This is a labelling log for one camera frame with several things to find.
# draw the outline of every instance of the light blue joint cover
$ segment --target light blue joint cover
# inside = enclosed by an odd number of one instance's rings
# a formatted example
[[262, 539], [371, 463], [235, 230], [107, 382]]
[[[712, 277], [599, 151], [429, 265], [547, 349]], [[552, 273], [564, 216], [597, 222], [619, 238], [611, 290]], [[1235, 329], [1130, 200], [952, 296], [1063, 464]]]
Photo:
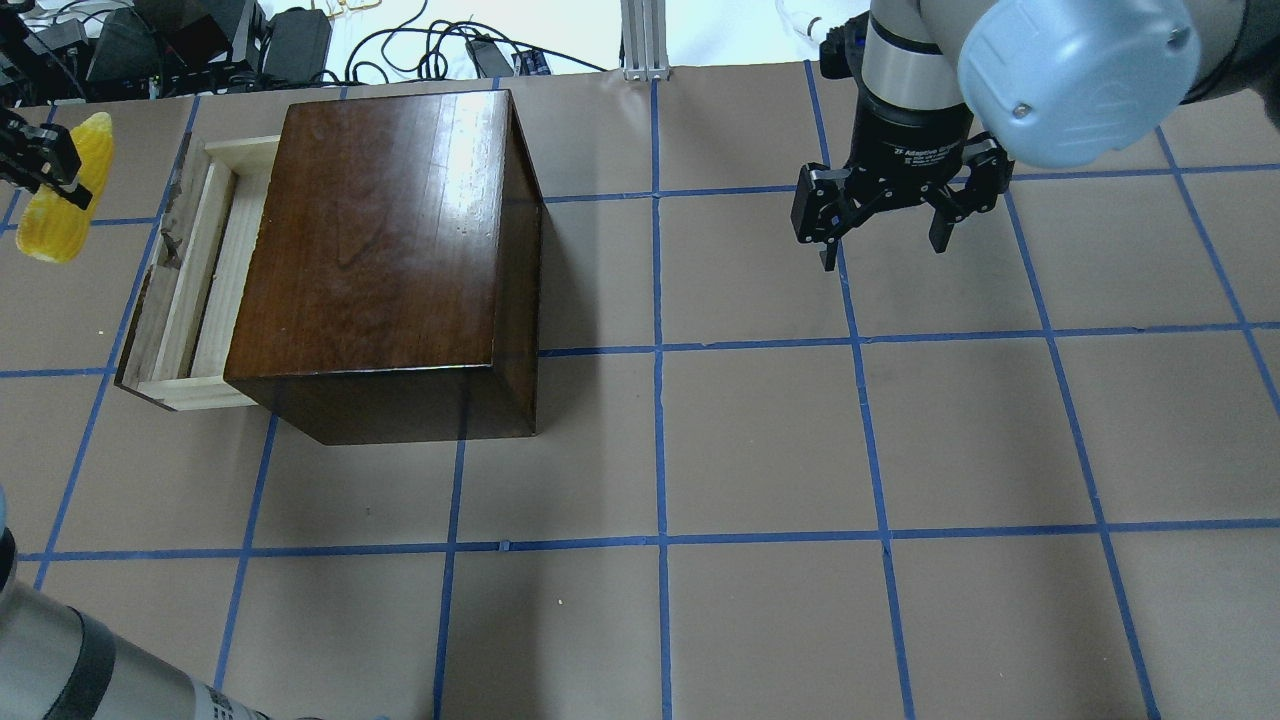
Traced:
[[1183, 0], [1000, 0], [956, 68], [965, 101], [1015, 159], [1071, 168], [1151, 132], [1199, 61]]

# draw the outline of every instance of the brown wooden box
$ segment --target brown wooden box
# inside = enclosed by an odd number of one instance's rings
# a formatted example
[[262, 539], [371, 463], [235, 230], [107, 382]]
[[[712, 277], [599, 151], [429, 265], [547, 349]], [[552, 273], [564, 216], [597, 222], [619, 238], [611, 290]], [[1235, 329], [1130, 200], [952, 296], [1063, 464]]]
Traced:
[[532, 434], [540, 223], [506, 91], [294, 105], [223, 378], [328, 445]]

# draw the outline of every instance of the yellow object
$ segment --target yellow object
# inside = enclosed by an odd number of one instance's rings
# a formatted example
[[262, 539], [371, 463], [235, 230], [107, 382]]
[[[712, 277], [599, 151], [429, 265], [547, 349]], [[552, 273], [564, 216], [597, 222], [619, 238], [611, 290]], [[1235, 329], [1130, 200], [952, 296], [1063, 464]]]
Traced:
[[95, 113], [72, 128], [72, 141], [81, 156], [81, 184], [93, 193], [88, 208], [81, 210], [52, 190], [41, 187], [18, 222], [18, 250], [38, 260], [67, 263], [79, 255], [88, 236], [97, 201], [106, 188], [106, 176], [115, 155], [111, 137], [111, 115]]

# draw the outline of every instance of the tiled surface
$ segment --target tiled surface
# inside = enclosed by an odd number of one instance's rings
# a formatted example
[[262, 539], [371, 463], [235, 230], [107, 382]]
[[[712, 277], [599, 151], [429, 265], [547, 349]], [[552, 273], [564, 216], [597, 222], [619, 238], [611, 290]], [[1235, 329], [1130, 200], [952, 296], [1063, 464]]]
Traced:
[[[1276, 706], [1275, 169], [1208, 167], [1280, 159], [1256, 101], [1020, 174], [941, 256], [928, 210], [877, 217], [827, 274], [787, 220], [804, 65], [500, 85], [550, 197], [539, 437], [324, 448], [104, 383], [184, 123], [339, 92], [122, 106], [99, 219], [132, 224], [59, 268], [0, 250], [23, 582], [280, 717]], [[851, 83], [814, 90], [838, 165]]]
[[44, 589], [179, 670], [211, 678], [234, 579], [234, 559], [81, 561], [52, 566]]
[[658, 717], [657, 555], [458, 557], [443, 715]]
[[1268, 662], [1280, 647], [1277, 547], [1275, 529], [1116, 537], [1165, 717], [1266, 717], [1280, 707]]
[[895, 544], [920, 717], [1140, 717], [1097, 537]]
[[672, 697], [682, 717], [901, 717], [870, 543], [671, 550]]
[[1012, 196], [1056, 327], [1234, 319], [1172, 178], [1025, 182]]
[[1112, 520], [1280, 515], [1280, 421], [1240, 334], [1060, 345]]

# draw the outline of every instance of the open drawer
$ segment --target open drawer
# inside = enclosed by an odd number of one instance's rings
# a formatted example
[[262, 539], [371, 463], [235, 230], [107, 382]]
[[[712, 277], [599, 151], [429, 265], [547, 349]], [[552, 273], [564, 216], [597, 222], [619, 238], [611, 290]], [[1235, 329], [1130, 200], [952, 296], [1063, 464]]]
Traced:
[[116, 386], [172, 410], [253, 405], [223, 380], [223, 369], [279, 141], [191, 141]]

